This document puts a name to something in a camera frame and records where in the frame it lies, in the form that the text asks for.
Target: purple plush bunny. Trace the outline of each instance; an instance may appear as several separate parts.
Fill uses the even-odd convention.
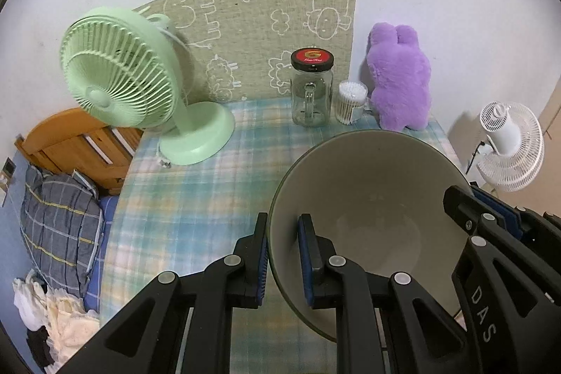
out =
[[[380,127],[424,129],[431,102],[430,63],[419,48],[417,32],[410,26],[375,24],[366,61],[376,83],[371,100],[380,114]]]

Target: power outlet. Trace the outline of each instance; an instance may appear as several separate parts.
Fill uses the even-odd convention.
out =
[[[8,157],[2,171],[0,171],[0,206],[4,206],[4,201],[8,194],[8,186],[10,181],[12,181],[14,171],[16,171],[16,164]]]

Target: fan base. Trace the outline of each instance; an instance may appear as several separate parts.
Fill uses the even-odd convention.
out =
[[[191,165],[213,156],[228,142],[234,131],[234,115],[215,102],[199,102],[186,108],[192,130],[177,127],[162,134],[159,150],[172,164]]]

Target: white fan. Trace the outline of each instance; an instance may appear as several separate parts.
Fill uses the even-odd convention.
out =
[[[477,163],[481,176],[497,190],[526,187],[543,163],[543,136],[534,113],[521,103],[492,102],[479,120],[489,140]]]

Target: plaid tablecloth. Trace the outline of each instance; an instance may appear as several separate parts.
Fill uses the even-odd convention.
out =
[[[312,146],[349,130],[379,129],[365,115],[354,126],[332,119],[327,127],[295,125],[290,100],[230,103],[236,130],[213,157],[167,169],[156,153],[158,137],[142,136],[113,219],[103,271],[102,324],[159,272],[201,271],[232,253],[251,234],[260,211],[269,211],[280,180]],[[436,120],[406,133],[458,159]],[[290,310],[268,272],[263,306],[234,310],[232,373],[336,371],[336,345],[310,330]]]

